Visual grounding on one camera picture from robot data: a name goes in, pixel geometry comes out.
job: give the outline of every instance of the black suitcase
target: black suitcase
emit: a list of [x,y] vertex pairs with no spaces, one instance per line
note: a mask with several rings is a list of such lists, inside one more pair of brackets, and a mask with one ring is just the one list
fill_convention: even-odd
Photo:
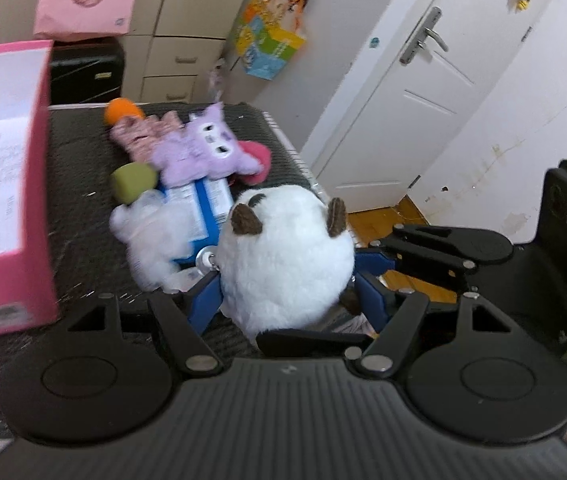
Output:
[[115,38],[55,43],[50,103],[106,103],[121,96],[125,54]]

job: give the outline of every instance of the wooden floor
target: wooden floor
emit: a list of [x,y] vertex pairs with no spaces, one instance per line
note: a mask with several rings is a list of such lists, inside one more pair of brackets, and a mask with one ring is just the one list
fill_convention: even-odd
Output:
[[[419,213],[419,209],[415,207],[409,198],[404,198],[396,207],[351,213],[348,215],[348,222],[350,222],[350,226],[355,230],[359,241],[366,246],[372,240],[388,236],[394,224],[426,223],[423,216]],[[457,301],[457,295],[454,292],[431,285],[430,283],[422,282],[416,278],[410,278],[394,270],[385,273],[384,278],[388,286],[393,290],[409,287],[424,292],[432,301],[442,301],[445,303],[456,303]]]

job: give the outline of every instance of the pink box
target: pink box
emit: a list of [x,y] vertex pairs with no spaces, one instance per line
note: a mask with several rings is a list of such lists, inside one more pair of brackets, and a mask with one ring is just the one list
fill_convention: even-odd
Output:
[[58,314],[46,226],[51,47],[0,44],[0,333]]

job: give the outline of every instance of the green ball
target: green ball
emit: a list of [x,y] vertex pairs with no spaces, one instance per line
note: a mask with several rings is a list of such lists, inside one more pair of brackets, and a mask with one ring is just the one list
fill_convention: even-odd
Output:
[[121,166],[110,176],[112,193],[122,204],[131,204],[144,191],[154,189],[158,180],[156,170],[143,162],[131,162]]

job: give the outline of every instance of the pink plush toy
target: pink plush toy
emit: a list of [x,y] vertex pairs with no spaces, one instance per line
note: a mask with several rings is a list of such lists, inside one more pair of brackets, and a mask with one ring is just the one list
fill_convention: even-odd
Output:
[[166,187],[179,187],[207,176],[212,180],[233,173],[262,173],[261,162],[245,153],[223,118],[223,103],[190,115],[185,132],[171,132],[157,144],[151,163],[161,170]]
[[167,112],[161,120],[156,116],[146,119],[127,115],[112,127],[110,138],[128,152],[132,162],[149,162],[161,138],[182,128],[183,123],[174,111]]

